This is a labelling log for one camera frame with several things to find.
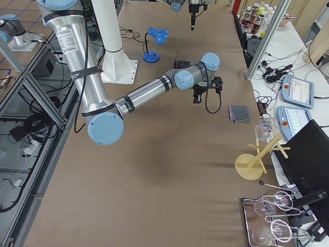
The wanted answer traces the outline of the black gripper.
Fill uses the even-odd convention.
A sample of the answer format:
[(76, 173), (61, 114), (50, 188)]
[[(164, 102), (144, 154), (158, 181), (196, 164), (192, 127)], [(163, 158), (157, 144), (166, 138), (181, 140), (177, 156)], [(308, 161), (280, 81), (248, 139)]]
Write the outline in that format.
[(189, 13), (191, 16), (191, 30), (195, 28), (196, 17), (201, 15), (208, 8), (207, 4), (189, 4)]
[(202, 94), (205, 93), (208, 86), (193, 85), (193, 103), (200, 104), (202, 102)]

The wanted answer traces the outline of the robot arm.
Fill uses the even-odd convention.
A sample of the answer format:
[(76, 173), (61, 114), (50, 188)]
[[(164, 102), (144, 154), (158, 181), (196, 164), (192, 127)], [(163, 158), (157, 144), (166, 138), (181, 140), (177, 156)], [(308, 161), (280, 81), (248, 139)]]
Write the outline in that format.
[(187, 68), (171, 69), (127, 95), (111, 100), (104, 84), (132, 84), (138, 64), (124, 53), (114, 2), (92, 2), (105, 49), (102, 68), (98, 67), (89, 42), (81, 1), (38, 1), (38, 6), (45, 26), (55, 32), (59, 41), (70, 76), (81, 96), (88, 135), (97, 144), (117, 142), (124, 131), (123, 117), (159, 95), (175, 87), (181, 90), (197, 84), (208, 87), (219, 68), (220, 58), (207, 53)]
[[(183, 7), (186, 0), (167, 0), (166, 3), (170, 5), (171, 9), (175, 12), (179, 12)], [(196, 18), (208, 9), (206, 1), (202, 0), (190, 0), (188, 2), (189, 14), (191, 16), (191, 30), (195, 28)]]

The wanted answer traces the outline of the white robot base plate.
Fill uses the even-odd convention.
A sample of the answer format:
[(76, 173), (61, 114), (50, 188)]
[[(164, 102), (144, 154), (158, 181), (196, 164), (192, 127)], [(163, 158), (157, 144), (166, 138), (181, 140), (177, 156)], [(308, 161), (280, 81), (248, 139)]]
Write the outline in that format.
[(133, 84), (137, 73), (137, 67), (137, 60), (124, 59), (123, 62), (118, 62), (114, 58), (105, 58), (102, 64), (102, 82), (114, 84)]

